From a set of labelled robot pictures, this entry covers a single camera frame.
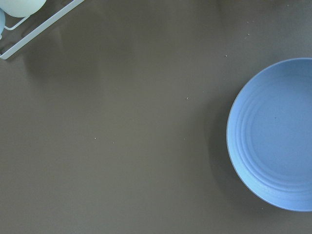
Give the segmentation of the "blue round plate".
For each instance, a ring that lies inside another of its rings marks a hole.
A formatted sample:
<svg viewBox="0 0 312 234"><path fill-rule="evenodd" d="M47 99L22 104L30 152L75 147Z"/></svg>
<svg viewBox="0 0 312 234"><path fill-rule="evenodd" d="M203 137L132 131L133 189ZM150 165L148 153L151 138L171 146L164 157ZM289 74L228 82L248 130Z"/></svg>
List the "blue round plate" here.
<svg viewBox="0 0 312 234"><path fill-rule="evenodd" d="M311 58L280 61L251 78L229 112L226 141L253 194L285 210L311 211Z"/></svg>

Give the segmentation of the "pale green cup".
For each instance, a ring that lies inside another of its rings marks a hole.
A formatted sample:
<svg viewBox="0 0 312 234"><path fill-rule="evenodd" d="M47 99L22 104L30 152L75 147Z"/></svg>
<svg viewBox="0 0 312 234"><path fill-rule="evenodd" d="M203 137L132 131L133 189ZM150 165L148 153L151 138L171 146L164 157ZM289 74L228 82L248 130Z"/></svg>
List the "pale green cup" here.
<svg viewBox="0 0 312 234"><path fill-rule="evenodd" d="M23 18L36 13L46 0L0 0L0 8L8 15Z"/></svg>

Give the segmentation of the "pale blue cup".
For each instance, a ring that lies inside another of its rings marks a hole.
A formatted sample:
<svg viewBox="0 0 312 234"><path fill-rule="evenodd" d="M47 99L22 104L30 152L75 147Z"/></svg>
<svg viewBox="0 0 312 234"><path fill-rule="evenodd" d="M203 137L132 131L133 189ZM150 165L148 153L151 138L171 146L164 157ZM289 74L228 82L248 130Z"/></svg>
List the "pale blue cup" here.
<svg viewBox="0 0 312 234"><path fill-rule="evenodd" d="M5 13L2 9L0 9L0 39L2 38L2 32L5 27Z"/></svg>

